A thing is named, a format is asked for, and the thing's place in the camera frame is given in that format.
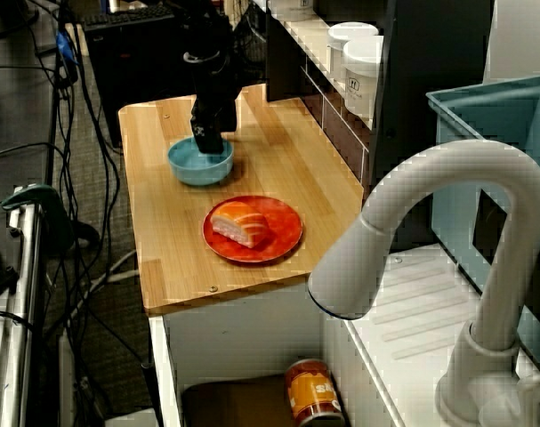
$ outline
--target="blue basket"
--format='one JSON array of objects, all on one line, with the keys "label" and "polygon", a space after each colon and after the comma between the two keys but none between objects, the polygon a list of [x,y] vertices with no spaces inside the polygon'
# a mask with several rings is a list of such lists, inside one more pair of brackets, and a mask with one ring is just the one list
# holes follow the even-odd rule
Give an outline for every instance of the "blue basket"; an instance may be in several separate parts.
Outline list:
[{"label": "blue basket", "polygon": [[[438,114],[437,144],[465,139],[500,141],[524,151],[540,165],[540,77],[437,91],[427,97]],[[431,216],[433,231],[480,289],[490,266],[471,240],[482,190],[509,212],[509,199],[502,189],[467,182],[437,191]],[[527,308],[519,335],[540,362],[540,322]]]}]

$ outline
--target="red plate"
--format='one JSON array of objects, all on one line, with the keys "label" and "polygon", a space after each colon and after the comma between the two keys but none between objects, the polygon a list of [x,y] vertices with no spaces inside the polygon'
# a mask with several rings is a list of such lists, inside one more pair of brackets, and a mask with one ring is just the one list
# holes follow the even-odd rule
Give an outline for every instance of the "red plate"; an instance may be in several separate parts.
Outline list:
[{"label": "red plate", "polygon": [[[214,210],[230,201],[250,205],[265,216],[270,226],[270,235],[252,249],[213,231],[210,217]],[[264,196],[240,196],[219,203],[208,213],[203,222],[203,237],[218,255],[232,261],[266,262],[287,254],[302,237],[303,225],[299,214],[284,202]]]}]

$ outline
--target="green clamp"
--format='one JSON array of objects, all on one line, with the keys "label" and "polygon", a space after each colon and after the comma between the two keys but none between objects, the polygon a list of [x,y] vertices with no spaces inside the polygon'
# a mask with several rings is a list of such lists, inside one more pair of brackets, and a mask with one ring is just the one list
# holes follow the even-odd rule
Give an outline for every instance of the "green clamp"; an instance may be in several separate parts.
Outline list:
[{"label": "green clamp", "polygon": [[6,198],[1,207],[11,211],[22,205],[38,203],[42,206],[48,226],[48,249],[63,254],[74,243],[74,229],[56,190],[50,185],[34,184]]}]

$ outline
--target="bowl rim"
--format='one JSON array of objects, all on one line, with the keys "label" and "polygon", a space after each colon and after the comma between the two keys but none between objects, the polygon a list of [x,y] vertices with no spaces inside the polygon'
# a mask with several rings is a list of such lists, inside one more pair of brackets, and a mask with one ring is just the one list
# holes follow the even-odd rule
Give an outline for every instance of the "bowl rim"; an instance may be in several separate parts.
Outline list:
[{"label": "bowl rim", "polygon": [[228,163],[228,159],[232,158],[233,155],[234,155],[234,147],[232,147],[232,144],[230,144],[230,141],[228,141],[227,139],[225,138],[222,138],[222,143],[224,144],[228,144],[228,146],[230,147],[230,153],[228,154],[228,156],[226,158],[224,158],[224,160],[222,160],[220,163],[217,163],[215,165],[211,165],[211,166],[208,166],[208,167],[203,167],[203,168],[200,168],[200,169],[197,169],[197,168],[192,168],[192,167],[185,167],[185,166],[181,166],[181,165],[178,165],[174,162],[171,161],[171,151],[179,144],[182,144],[182,143],[185,143],[189,140],[192,140],[194,139],[193,136],[190,136],[188,138],[184,138],[180,141],[177,141],[175,144],[173,144],[169,150],[166,152],[166,158],[167,160],[169,161],[169,165],[171,166],[174,166],[176,167],[177,169],[179,170],[182,170],[182,171],[192,171],[192,172],[202,172],[202,171],[208,171],[210,169],[214,169],[215,167],[220,167],[221,165],[224,165],[224,164],[227,164]]}]

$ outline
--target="faucet head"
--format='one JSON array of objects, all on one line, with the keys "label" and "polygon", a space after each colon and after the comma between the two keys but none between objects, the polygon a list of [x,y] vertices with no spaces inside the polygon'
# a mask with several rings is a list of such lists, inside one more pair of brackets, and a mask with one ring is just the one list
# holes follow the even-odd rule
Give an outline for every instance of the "faucet head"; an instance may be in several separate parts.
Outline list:
[{"label": "faucet head", "polygon": [[393,232],[375,229],[359,215],[309,276],[313,301],[336,318],[362,318],[383,279]]}]

